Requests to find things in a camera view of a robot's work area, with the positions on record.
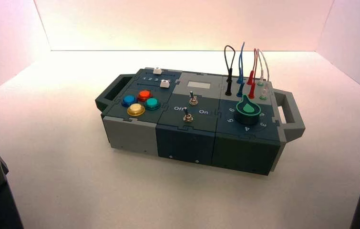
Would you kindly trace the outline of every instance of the white wire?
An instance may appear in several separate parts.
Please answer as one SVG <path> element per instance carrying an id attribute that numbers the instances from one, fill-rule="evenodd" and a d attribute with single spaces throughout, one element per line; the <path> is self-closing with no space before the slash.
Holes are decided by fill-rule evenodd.
<path id="1" fill-rule="evenodd" d="M 258 60 L 260 61 L 260 69 L 261 69 L 261 76 L 260 76 L 260 79 L 263 77 L 263 64 L 261 63 L 261 58 L 260 58 L 260 55 L 258 54 L 258 50 L 257 49 L 257 55 L 258 55 Z"/>
<path id="2" fill-rule="evenodd" d="M 264 60 L 264 63 L 266 64 L 266 68 L 267 68 L 267 81 L 269 81 L 269 70 L 268 70 L 266 57 L 264 56 L 264 53 L 260 49 L 257 49 L 257 51 L 258 51 L 258 53 L 261 53 L 261 55 L 263 56 L 263 60 Z"/>

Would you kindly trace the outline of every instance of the handle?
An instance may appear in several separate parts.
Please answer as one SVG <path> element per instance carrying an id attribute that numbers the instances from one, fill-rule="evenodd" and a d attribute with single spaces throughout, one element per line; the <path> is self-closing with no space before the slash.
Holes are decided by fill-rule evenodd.
<path id="1" fill-rule="evenodd" d="M 280 123 L 280 127 L 284 129 L 287 142 L 301 137 L 305 131 L 305 124 L 300 116 L 292 93 L 274 89 L 274 95 L 277 106 L 282 106 L 282 110 L 284 111 L 285 121 L 287 123 Z"/>
<path id="2" fill-rule="evenodd" d="M 103 112 L 105 108 L 114 100 L 118 93 L 128 84 L 128 82 L 136 74 L 122 74 L 119 75 L 96 99 L 95 104 L 97 108 Z"/>

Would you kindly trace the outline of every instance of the blue button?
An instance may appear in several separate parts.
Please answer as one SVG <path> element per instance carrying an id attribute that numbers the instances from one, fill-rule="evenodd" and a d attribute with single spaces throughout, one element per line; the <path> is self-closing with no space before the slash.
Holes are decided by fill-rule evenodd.
<path id="1" fill-rule="evenodd" d="M 122 106 L 129 107 L 130 105 L 136 103 L 136 97 L 133 95 L 127 95 L 122 100 Z"/>
<path id="2" fill-rule="evenodd" d="M 146 102 L 144 103 L 144 107 L 147 110 L 156 110 L 157 108 L 160 107 L 160 103 L 157 99 L 155 98 L 149 98 L 146 100 Z"/>

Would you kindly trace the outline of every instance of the yellow button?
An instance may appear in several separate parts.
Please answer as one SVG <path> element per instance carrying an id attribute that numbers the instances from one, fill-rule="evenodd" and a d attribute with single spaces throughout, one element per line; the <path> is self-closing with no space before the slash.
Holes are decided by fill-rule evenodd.
<path id="1" fill-rule="evenodd" d="M 140 104 L 132 104 L 130 107 L 128 107 L 126 112 L 130 116 L 140 116 L 144 113 L 144 106 Z"/>

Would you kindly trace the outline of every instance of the red plug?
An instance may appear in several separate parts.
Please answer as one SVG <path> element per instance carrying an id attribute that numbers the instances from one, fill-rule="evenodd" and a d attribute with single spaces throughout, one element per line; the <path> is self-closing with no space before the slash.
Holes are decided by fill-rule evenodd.
<path id="1" fill-rule="evenodd" d="M 250 88 L 250 93 L 248 94 L 248 97 L 250 99 L 254 99 L 254 88 L 256 87 L 256 83 L 253 83 Z"/>
<path id="2" fill-rule="evenodd" d="M 251 85 L 253 83 L 253 74 L 254 74 L 254 71 L 251 70 L 250 71 L 250 76 L 248 77 L 248 81 L 247 81 L 248 85 Z"/>

